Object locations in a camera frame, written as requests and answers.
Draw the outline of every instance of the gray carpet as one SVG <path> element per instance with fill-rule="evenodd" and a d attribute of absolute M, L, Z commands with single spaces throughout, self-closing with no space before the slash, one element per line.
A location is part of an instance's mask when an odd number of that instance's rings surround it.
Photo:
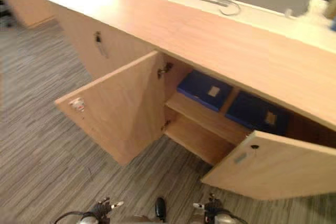
<path fill-rule="evenodd" d="M 0 223 L 50 223 L 105 196 L 125 201 L 111 215 L 117 223 L 133 214 L 153 217 L 163 196 L 169 223 L 184 224 L 196 213 L 192 203 L 210 192 L 250 224 L 336 223 L 335 194 L 267 202 L 201 184 L 210 167 L 167 137 L 119 166 L 55 108 L 56 98 L 90 81 L 56 21 L 1 28 L 0 56 Z"/>

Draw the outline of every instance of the door hinge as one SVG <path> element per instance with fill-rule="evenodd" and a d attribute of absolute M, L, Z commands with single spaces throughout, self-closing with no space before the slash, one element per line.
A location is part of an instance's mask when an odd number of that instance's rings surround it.
<path fill-rule="evenodd" d="M 161 127 L 161 131 L 165 130 L 167 126 L 171 123 L 172 121 L 168 120 L 164 123 L 164 125 Z"/>
<path fill-rule="evenodd" d="M 174 64 L 170 63 L 170 62 L 167 62 L 166 66 L 163 68 L 163 69 L 158 69 L 157 70 L 157 75 L 158 75 L 158 78 L 161 78 L 161 76 L 164 74 L 164 73 L 168 73 L 172 67 L 174 66 Z"/>

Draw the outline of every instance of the blue box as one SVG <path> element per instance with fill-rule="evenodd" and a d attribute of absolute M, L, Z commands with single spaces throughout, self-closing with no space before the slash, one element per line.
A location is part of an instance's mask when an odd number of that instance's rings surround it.
<path fill-rule="evenodd" d="M 241 91 L 225 116 L 252 130 L 285 135 L 289 113 L 259 97 Z"/>
<path fill-rule="evenodd" d="M 178 92 L 214 111 L 220 110 L 231 90 L 230 85 L 196 70 L 189 73 L 177 87 Z"/>

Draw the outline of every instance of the cabinet countertop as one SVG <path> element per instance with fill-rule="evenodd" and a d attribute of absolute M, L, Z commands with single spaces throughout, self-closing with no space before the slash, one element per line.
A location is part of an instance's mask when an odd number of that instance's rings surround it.
<path fill-rule="evenodd" d="M 336 55 L 166 0 L 49 0 L 336 130 Z"/>

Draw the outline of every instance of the wooden shelf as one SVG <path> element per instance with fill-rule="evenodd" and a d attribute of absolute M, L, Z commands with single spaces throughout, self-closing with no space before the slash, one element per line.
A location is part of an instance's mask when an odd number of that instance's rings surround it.
<path fill-rule="evenodd" d="M 212 165 L 221 161 L 235 147 L 182 115 L 178 115 L 167 127 L 165 134 Z"/>
<path fill-rule="evenodd" d="M 223 105 L 224 110 L 227 110 L 233 102 L 237 93 L 234 91 Z M 241 143 L 252 132 L 250 129 L 226 118 L 223 109 L 217 113 L 178 92 L 167 101 L 166 106 L 234 145 Z"/>

